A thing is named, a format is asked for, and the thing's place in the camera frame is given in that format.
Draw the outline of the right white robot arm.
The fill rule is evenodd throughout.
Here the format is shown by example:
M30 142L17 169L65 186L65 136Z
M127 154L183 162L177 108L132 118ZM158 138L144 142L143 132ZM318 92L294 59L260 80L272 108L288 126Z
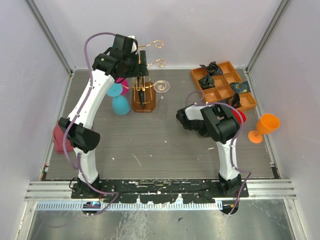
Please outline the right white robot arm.
M219 191L223 196L231 197L242 184L236 154L237 137L244 123L241 113L224 102L194 103L177 110L175 117L184 129L197 131L216 143Z

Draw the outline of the orange wine glass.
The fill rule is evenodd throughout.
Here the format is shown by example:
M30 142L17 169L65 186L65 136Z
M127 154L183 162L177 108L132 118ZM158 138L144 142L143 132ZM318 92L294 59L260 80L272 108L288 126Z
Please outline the orange wine glass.
M248 139L255 144L260 144L263 141L263 136L268 135L280 127L280 120L274 114L265 113L261 116L256 124L256 130L251 130L248 133Z

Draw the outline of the clear wine glass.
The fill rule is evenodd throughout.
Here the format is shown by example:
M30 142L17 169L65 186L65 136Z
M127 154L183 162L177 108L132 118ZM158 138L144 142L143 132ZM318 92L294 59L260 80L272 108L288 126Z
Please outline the clear wine glass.
M154 90L160 94L159 101L157 102L157 114L160 118L165 118L168 112L168 98L165 97L165 93L167 93L170 89L170 83L166 80L158 80L154 84Z

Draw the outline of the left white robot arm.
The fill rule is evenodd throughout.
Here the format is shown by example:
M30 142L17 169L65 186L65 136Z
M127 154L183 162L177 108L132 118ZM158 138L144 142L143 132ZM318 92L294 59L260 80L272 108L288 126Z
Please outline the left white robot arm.
M70 163L73 169L78 170L74 190L88 198L102 194L95 154L101 136L92 129L102 100L119 78L146 77L149 74L146 55L138 53L139 44L134 35L112 33L112 46L90 63L88 44L97 36L90 36L84 44L84 56L89 69L88 83L68 117L58 120L58 126L63 132L62 143L69 141L77 158L77 163Z

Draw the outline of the red wine glass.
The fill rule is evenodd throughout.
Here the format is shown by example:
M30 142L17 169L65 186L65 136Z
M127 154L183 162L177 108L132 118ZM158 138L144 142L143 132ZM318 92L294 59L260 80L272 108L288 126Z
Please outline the red wine glass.
M247 117L242 111L237 110L237 109L232 109L231 111L234 114L234 116L236 117L236 119L238 120L240 125L242 125L246 122Z

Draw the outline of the gold wire glass rack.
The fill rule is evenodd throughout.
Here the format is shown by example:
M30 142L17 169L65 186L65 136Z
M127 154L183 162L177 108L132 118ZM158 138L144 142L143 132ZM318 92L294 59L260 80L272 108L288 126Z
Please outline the gold wire glass rack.
M151 113L156 107L156 90L151 82L148 67L157 64L159 68L163 68L166 65L164 59L157 59L152 63L147 63L147 54L143 48L152 45L155 45L157 49L161 49L164 43L162 40L155 40L152 43L137 47L139 74L132 79L132 87L129 87L132 90L131 108L136 113Z

